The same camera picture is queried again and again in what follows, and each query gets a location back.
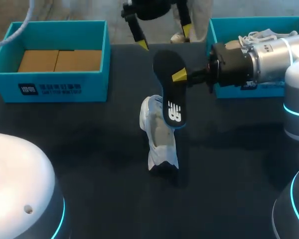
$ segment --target screw hole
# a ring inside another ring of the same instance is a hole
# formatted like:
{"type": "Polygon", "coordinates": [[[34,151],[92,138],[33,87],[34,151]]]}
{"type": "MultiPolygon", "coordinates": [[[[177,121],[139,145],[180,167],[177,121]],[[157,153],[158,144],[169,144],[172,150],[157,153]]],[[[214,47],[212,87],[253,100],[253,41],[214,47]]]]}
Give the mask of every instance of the screw hole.
{"type": "Polygon", "coordinates": [[[23,209],[24,209],[25,213],[27,213],[27,214],[33,213],[33,209],[30,205],[25,205],[23,209]]]}

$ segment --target black insole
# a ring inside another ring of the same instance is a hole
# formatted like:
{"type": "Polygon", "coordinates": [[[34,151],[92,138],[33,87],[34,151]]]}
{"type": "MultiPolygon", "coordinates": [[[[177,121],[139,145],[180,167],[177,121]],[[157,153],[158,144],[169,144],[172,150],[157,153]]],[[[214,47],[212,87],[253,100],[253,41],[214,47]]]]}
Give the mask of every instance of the black insole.
{"type": "Polygon", "coordinates": [[[159,51],[153,60],[153,70],[163,89],[163,117],[172,128],[185,126],[187,81],[173,82],[172,75],[186,65],[182,58],[169,50],[159,51]]]}

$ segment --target blue box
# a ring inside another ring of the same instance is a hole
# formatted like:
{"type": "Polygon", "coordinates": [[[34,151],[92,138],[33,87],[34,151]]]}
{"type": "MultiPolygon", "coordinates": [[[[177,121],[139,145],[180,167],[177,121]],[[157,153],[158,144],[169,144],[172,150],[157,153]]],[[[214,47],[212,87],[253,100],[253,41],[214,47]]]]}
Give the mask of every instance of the blue box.
{"type": "MultiPolygon", "coordinates": [[[[276,33],[290,33],[295,30],[299,34],[299,16],[212,18],[208,26],[206,53],[209,55],[211,45],[214,43],[226,44],[238,40],[238,36],[248,36],[252,31],[263,31],[268,28],[276,33]]],[[[217,98],[282,97],[284,82],[276,85],[255,85],[248,82],[244,87],[220,87],[217,84],[215,92],[217,98]]]]}
{"type": "MultiPolygon", "coordinates": [[[[13,22],[5,39],[21,24],[13,22]]],[[[6,103],[105,102],[110,51],[106,21],[30,22],[17,39],[0,48],[0,94],[6,103]],[[102,50],[100,70],[18,72],[25,50],[102,50]]]]}

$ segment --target brown cardboard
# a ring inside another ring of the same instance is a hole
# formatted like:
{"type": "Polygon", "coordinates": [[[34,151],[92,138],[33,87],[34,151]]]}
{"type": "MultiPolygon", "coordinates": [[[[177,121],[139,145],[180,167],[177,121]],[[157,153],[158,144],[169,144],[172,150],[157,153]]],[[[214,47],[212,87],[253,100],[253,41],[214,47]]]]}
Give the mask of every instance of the brown cardboard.
{"type": "Polygon", "coordinates": [[[27,50],[18,72],[53,72],[58,53],[57,50],[27,50]]]}
{"type": "Polygon", "coordinates": [[[59,51],[54,71],[99,71],[101,60],[100,50],[59,51]]]}

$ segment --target white sneaker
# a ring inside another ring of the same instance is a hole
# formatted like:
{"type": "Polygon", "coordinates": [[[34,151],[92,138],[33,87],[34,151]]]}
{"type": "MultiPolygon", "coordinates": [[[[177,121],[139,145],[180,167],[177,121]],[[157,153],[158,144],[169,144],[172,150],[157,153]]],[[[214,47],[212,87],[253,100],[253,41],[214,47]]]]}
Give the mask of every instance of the white sneaker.
{"type": "Polygon", "coordinates": [[[174,36],[171,37],[171,43],[184,43],[186,40],[184,34],[182,32],[176,33],[174,36]]]}
{"type": "Polygon", "coordinates": [[[147,97],[141,106],[140,127],[149,138],[149,170],[167,161],[178,169],[174,129],[169,128],[162,116],[162,97],[147,97]]]}
{"type": "Polygon", "coordinates": [[[248,34],[248,36],[238,36],[239,42],[242,45],[242,47],[249,47],[253,44],[263,42],[263,41],[270,41],[270,40],[277,40],[280,38],[285,38],[289,36],[295,36],[298,35],[296,31],[292,31],[291,33],[287,34],[278,34],[270,29],[264,30],[264,31],[252,31],[248,34]]]}

